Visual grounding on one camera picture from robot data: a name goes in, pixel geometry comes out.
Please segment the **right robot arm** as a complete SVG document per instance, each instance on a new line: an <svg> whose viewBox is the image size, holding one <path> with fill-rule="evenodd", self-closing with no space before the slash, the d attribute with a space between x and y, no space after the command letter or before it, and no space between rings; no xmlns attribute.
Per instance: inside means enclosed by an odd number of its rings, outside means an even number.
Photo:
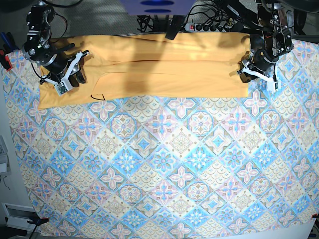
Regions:
<svg viewBox="0 0 319 239"><path fill-rule="evenodd" d="M58 13L53 6L43 0L31 7L26 17L28 33L22 52L31 64L35 63L48 71L43 76L37 75L39 84L52 84L58 95L61 96L79 87L80 84L86 83L80 61L90 52L88 50L78 51L68 57L65 51L74 48L74 43L69 43L61 48L54 46L51 42L50 24L56 15Z"/></svg>

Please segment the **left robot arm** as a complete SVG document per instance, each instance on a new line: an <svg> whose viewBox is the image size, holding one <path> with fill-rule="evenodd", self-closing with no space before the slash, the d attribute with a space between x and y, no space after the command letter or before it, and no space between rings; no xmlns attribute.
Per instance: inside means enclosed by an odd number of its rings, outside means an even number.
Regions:
<svg viewBox="0 0 319 239"><path fill-rule="evenodd" d="M239 63L237 73L244 83L257 78L265 81L267 91L275 93L281 87L276 77L276 63L294 47L291 32L280 3L259 1L257 17L262 26L263 41L255 42L255 47Z"/></svg>

